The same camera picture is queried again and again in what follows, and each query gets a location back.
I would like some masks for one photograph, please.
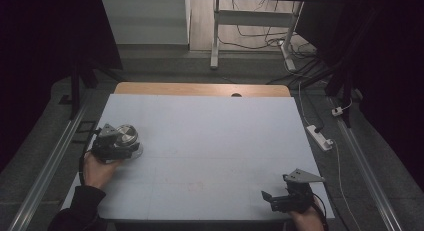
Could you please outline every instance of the gray floor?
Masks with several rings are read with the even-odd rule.
[[[130,81],[142,82],[193,82],[193,83],[240,83],[265,84],[270,80],[287,75],[282,66],[281,54],[222,53],[220,67],[209,69],[209,53],[188,52],[184,50],[139,50],[122,48],[121,57],[125,71],[119,74]],[[296,60],[301,66],[307,60]],[[88,104],[84,121],[97,121],[100,118],[108,95],[113,92],[116,82],[100,72],[97,89]],[[290,79],[275,82],[274,85],[287,84]],[[362,230],[386,230],[375,202],[361,177],[357,164],[346,146],[334,117],[331,106],[323,92],[324,82],[302,91],[302,104],[308,122],[325,124],[323,134],[337,141],[340,153],[341,178],[344,193]],[[70,106],[59,105],[62,95],[70,93],[69,79],[57,82],[52,87],[51,101],[38,120],[33,131],[22,144],[18,153],[0,174],[0,230],[6,230],[44,162],[53,150],[59,135],[65,129],[70,115]],[[298,105],[299,94],[291,91]],[[405,167],[398,160],[387,143],[365,120],[358,109],[358,100],[351,108],[351,121],[361,147],[370,162],[380,184],[388,196],[404,230],[424,230],[424,195],[412,180]],[[85,134],[74,135],[74,140],[85,139]],[[332,197],[332,208],[337,218],[329,220],[330,230],[357,230],[342,198],[338,181],[337,152],[322,152],[313,140],[309,140],[322,176],[327,180],[326,187]],[[83,145],[71,143],[51,181],[46,194],[28,230],[45,230],[48,223],[59,210],[75,173],[78,157]]]

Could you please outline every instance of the white wall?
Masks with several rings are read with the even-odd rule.
[[[189,43],[189,0],[103,0],[103,5],[117,44]]]

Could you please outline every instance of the dark sleeve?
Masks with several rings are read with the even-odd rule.
[[[97,213],[97,206],[105,196],[105,192],[94,187],[75,187],[71,207],[56,214],[48,230],[106,230],[107,223]]]

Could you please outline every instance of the hand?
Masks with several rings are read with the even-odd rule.
[[[298,231],[324,231],[318,212],[313,207],[309,207],[302,214],[292,211],[289,212],[289,215],[292,217]]]
[[[123,160],[116,160],[106,164],[99,161],[91,152],[87,152],[84,158],[85,185],[102,189],[122,162]]]

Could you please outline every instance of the white tabletop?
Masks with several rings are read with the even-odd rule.
[[[287,195],[282,174],[319,175],[293,98],[110,96],[99,127],[133,125],[144,153],[105,188],[112,220],[275,220],[261,190]],[[69,207],[76,176],[63,208]],[[333,218],[322,184],[311,184]]]

